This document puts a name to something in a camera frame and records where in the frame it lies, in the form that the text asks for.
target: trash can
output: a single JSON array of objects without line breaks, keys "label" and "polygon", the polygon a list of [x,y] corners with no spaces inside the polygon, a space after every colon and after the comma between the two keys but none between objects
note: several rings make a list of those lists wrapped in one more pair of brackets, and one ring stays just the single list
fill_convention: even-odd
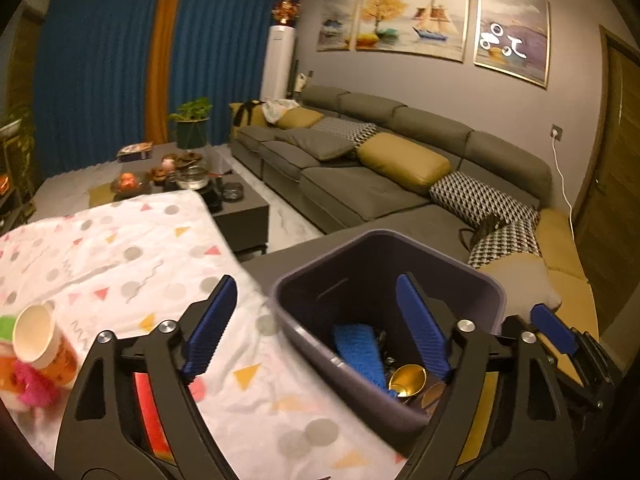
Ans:
[{"label": "trash can", "polygon": [[386,332],[396,365],[420,364],[396,305],[396,279],[412,272],[430,298],[458,319],[497,334],[506,298],[488,276],[394,231],[371,230],[283,276],[270,306],[283,332],[344,402],[397,450],[406,450],[429,417],[367,381],[337,355],[332,329],[364,323]]}]

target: metal screw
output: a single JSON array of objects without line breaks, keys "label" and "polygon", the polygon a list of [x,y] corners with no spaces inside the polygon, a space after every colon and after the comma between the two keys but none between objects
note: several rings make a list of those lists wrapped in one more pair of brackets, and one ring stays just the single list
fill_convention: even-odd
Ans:
[{"label": "metal screw", "polygon": [[458,322],[458,329],[462,332],[473,332],[476,329],[476,324],[468,319],[461,319]]},{"label": "metal screw", "polygon": [[103,330],[98,334],[97,339],[98,343],[108,343],[109,341],[111,341],[111,339],[113,339],[113,332],[110,332],[109,330]]},{"label": "metal screw", "polygon": [[169,332],[173,332],[177,326],[178,324],[175,321],[169,319],[160,323],[160,325],[158,325],[158,330],[163,334],[168,334]]},{"label": "metal screw", "polygon": [[533,334],[533,333],[531,333],[531,332],[524,331],[524,332],[520,335],[520,338],[522,338],[522,340],[523,340],[525,343],[532,344],[532,343],[535,343],[535,342],[536,342],[536,335],[535,335],[535,334]]}]

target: blue curtain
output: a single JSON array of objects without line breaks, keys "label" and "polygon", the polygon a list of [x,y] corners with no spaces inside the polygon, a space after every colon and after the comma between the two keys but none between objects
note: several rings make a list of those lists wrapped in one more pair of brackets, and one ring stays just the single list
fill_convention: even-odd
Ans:
[{"label": "blue curtain", "polygon": [[197,97],[213,104],[207,135],[227,141],[228,104],[256,99],[271,9],[279,0],[180,0],[172,47],[169,110]]},{"label": "blue curtain", "polygon": [[33,82],[46,176],[113,160],[144,138],[156,0],[52,0]]}]

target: sofa backrest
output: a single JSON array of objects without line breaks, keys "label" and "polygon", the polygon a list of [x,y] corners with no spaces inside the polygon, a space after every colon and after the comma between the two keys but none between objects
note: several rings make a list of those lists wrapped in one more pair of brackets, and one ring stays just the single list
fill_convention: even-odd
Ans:
[{"label": "sofa backrest", "polygon": [[466,124],[399,101],[341,88],[306,87],[305,108],[333,117],[375,123],[446,156],[460,170],[535,208],[547,206],[552,178],[549,166],[532,153]]}]

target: coffee table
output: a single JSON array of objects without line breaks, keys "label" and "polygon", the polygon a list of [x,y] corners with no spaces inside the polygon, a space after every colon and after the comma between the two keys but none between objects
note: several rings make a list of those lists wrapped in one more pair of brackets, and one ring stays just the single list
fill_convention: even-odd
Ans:
[{"label": "coffee table", "polygon": [[[174,142],[154,146],[151,158],[123,163],[122,171],[148,171],[160,166],[162,156],[180,153]],[[222,209],[211,216],[225,237],[229,248],[236,254],[267,252],[269,240],[269,203],[237,174],[231,173],[231,165],[212,146],[193,150],[209,159],[209,170],[222,174],[223,183],[239,182],[244,188],[244,198],[239,202],[223,202]],[[151,193],[164,192],[161,186],[151,186]]]}]

